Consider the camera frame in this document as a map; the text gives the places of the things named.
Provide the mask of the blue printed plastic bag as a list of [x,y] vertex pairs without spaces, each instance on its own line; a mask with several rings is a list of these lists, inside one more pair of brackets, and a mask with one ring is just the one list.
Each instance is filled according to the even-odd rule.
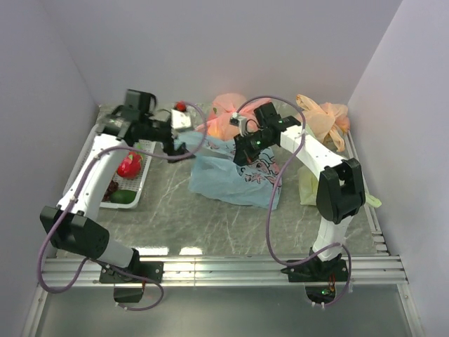
[[239,206],[269,207],[274,183],[280,171],[271,149],[263,150],[247,166],[233,162],[235,143],[212,136],[195,154],[188,189],[209,199]]

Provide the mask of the red fake dragon fruit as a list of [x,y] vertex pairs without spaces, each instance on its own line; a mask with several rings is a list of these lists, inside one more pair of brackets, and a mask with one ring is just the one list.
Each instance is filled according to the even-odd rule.
[[136,178],[142,168],[142,156],[134,151],[128,153],[116,170],[116,174],[125,179]]

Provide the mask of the green fake avocado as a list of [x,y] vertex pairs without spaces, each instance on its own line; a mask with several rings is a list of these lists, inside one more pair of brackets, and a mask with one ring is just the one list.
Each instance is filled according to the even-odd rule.
[[115,204],[131,204],[137,192],[132,190],[117,190],[110,194],[109,201]]

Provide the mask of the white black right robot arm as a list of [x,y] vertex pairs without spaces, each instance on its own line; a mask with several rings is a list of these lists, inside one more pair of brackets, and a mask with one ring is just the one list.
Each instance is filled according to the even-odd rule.
[[344,237],[352,218],[366,202],[361,165],[331,152],[306,131],[304,121],[282,117],[272,103],[255,109],[258,130],[247,129],[248,119],[234,112],[230,124],[239,128],[235,136],[234,163],[253,163],[261,151],[277,145],[299,159],[317,178],[316,206],[321,223],[311,248],[309,272],[324,280],[333,273],[332,259],[341,254]]

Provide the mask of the dark red fake grapes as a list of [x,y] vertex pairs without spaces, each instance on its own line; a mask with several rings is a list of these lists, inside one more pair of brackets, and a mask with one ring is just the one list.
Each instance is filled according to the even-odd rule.
[[110,196],[115,193],[119,189],[119,184],[115,182],[114,180],[111,180],[109,182],[109,185],[103,195],[102,201],[106,202],[110,200]]

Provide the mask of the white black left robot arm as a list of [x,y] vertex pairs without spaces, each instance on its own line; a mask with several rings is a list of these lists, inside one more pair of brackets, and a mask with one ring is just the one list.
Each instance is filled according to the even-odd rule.
[[72,186],[55,206],[45,206],[40,213],[46,238],[39,250],[38,275],[42,274],[45,250],[52,245],[116,270],[125,282],[143,277],[138,250],[112,239],[95,220],[113,175],[136,142],[160,143],[160,158],[170,163],[194,156],[185,144],[175,144],[172,117],[165,121],[153,117],[156,106],[155,95],[128,89],[124,103],[99,122],[88,156]]

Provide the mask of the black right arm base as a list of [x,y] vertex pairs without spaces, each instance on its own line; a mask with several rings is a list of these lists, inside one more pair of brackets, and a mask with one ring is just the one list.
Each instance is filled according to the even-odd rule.
[[313,283],[305,286],[305,293],[312,305],[322,308],[339,300],[350,290],[351,263],[339,253],[331,260],[318,257],[294,267],[285,267],[281,273],[287,275],[289,283]]

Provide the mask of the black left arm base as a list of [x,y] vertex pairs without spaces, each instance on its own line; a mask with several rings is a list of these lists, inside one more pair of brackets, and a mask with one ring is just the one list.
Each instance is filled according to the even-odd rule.
[[147,286],[160,286],[163,278],[162,261],[140,261],[136,267],[102,266],[99,283],[113,286],[114,300],[119,305],[138,304]]

